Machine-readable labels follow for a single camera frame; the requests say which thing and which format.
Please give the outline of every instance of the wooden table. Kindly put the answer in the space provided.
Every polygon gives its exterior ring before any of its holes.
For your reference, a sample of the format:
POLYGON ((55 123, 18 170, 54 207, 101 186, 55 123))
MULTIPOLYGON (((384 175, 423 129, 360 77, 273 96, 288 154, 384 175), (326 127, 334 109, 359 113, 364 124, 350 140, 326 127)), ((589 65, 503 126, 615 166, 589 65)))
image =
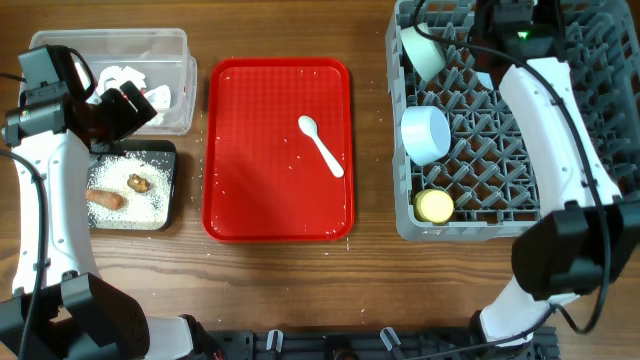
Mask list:
MULTIPOLYGON (((17 55, 43 29, 179 27, 198 61, 191 131, 172 137, 180 153, 175 220, 162 232, 92 232, 103 278, 148 315, 192 314, 206 328, 379 330, 464 325, 511 277, 510 240, 415 244, 395 228, 384 33, 393 1, 5 0, 0 5, 0 70, 19 73, 17 55), (350 69, 357 219, 347 239, 329 244, 223 246, 200 225, 200 146, 207 131, 207 84, 221 59, 332 56, 350 69)), ((634 8, 640 12, 639 4, 634 8)), ((0 109, 16 105, 18 84, 0 80, 0 109)), ((18 262, 18 184, 0 160, 0 299, 10 297, 18 262)), ((559 318, 565 359, 630 359, 640 354, 640 253, 611 288, 595 332, 576 336, 559 318)), ((570 307, 586 320, 593 298, 570 307)), ((0 359, 12 359, 6 348, 0 359)))

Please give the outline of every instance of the white spoon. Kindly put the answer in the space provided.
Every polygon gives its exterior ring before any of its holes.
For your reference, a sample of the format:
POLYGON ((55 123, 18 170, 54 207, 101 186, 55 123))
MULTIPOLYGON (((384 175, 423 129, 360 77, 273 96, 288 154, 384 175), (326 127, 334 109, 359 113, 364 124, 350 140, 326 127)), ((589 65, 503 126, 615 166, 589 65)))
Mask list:
POLYGON ((316 143, 318 150, 320 150, 320 154, 322 154, 322 157, 327 163, 327 166, 329 166, 329 170, 331 170, 333 176, 337 178, 344 176, 342 166, 340 166, 338 160, 331 155, 329 149, 324 146, 324 143, 322 143, 322 140, 318 137, 318 125, 316 125, 316 122, 313 121, 312 118, 302 115, 298 119, 298 125, 300 126, 302 133, 313 139, 313 142, 316 143))

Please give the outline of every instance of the grid pattern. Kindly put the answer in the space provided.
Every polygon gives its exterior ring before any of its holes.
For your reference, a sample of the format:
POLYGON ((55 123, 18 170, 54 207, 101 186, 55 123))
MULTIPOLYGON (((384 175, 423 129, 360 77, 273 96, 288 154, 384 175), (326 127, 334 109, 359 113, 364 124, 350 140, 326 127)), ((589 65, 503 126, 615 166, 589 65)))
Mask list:
MULTIPOLYGON (((400 3, 396 14, 400 28, 413 24, 415 7, 406 6, 411 3, 400 3)), ((605 11, 607 3, 563 5, 569 24, 567 57, 576 101, 596 151, 623 194, 629 194, 640 188, 635 155, 640 142, 638 54, 629 34, 621 31, 625 27, 620 23, 631 21, 630 14, 620 19, 605 11), (631 92, 622 96, 620 89, 629 79, 631 92)), ((471 5, 471 0, 457 5, 427 1, 426 11, 418 16, 434 35, 464 40, 473 23, 471 5)), ((420 78, 406 54, 399 54, 407 107, 437 106, 448 116, 453 136, 445 158, 425 167, 411 163, 409 201, 421 190, 436 188, 453 197, 455 221, 539 220, 535 176, 511 111, 499 91, 480 84, 466 49, 449 46, 444 53, 447 66, 429 83, 420 78)))

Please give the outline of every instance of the white granules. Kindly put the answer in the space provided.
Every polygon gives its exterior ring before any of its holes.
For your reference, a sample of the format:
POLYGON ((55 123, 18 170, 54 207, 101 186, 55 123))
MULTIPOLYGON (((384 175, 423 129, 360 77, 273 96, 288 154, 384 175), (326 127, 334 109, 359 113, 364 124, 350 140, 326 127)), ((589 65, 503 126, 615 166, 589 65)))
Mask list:
POLYGON ((102 165, 89 175, 89 189, 114 192, 125 198, 125 205, 116 211, 94 202, 87 202, 89 217, 96 227, 102 229, 155 230, 164 225, 169 211, 171 177, 161 170, 140 160, 136 153, 120 157, 105 157, 102 165), (151 188, 144 194, 137 193, 127 185, 131 174, 138 174, 149 181, 151 188))

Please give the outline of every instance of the gray plastic basket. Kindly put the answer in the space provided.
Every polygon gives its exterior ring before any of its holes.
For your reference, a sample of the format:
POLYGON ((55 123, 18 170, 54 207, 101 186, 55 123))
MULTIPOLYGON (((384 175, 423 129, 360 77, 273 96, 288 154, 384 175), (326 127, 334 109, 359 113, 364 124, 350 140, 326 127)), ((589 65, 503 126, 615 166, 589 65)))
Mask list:
MULTIPOLYGON (((479 85, 467 50, 443 48, 447 67, 426 83, 403 52, 400 30, 413 24, 417 0, 398 0, 385 35, 393 104, 396 225, 412 241, 470 241, 518 236, 540 219, 535 177, 517 124, 499 91, 479 85), (452 129, 448 156, 420 167, 400 136, 408 106, 437 106, 452 129), (455 202, 445 225, 415 218, 413 196, 447 191, 455 202)), ((427 0, 419 13, 434 35, 464 39, 472 0, 427 0)), ((640 189, 640 49, 624 0, 562 1, 576 101, 592 141, 623 194, 640 189)))

